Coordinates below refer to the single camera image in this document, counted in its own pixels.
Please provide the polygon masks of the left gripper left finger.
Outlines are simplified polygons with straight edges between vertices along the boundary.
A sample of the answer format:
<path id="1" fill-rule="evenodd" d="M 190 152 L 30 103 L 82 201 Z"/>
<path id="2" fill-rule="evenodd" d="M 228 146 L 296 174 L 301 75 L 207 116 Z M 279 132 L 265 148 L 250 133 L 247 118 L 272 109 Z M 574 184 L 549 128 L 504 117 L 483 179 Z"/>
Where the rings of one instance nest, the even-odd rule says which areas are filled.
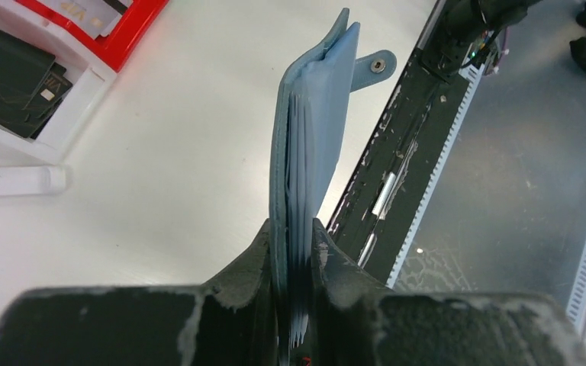
<path id="1" fill-rule="evenodd" d="M 269 228 L 198 285 L 47 287 L 0 316 L 0 365 L 275 365 Z"/>

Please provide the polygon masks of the blue card holder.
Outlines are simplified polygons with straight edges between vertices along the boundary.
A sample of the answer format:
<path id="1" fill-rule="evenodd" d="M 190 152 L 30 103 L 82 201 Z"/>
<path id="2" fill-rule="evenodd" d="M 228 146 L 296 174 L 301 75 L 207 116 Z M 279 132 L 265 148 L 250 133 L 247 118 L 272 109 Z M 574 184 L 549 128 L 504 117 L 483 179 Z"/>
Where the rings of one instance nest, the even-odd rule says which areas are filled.
<path id="1" fill-rule="evenodd" d="M 269 253 L 280 365 L 304 341 L 310 316 L 313 222 L 336 170 L 350 95 L 390 78 L 396 56 L 358 57 L 360 24 L 349 9 L 284 72 L 275 106 L 269 172 Z"/>

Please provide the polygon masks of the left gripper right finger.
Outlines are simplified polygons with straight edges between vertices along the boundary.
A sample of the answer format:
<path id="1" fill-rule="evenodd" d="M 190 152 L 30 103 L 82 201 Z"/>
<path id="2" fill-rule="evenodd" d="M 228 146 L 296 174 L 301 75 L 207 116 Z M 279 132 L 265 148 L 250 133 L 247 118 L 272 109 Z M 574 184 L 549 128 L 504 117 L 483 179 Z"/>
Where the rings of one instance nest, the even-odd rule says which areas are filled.
<path id="1" fill-rule="evenodd" d="M 314 365 L 586 365 L 564 310 L 542 294 L 397 293 L 312 224 Z"/>

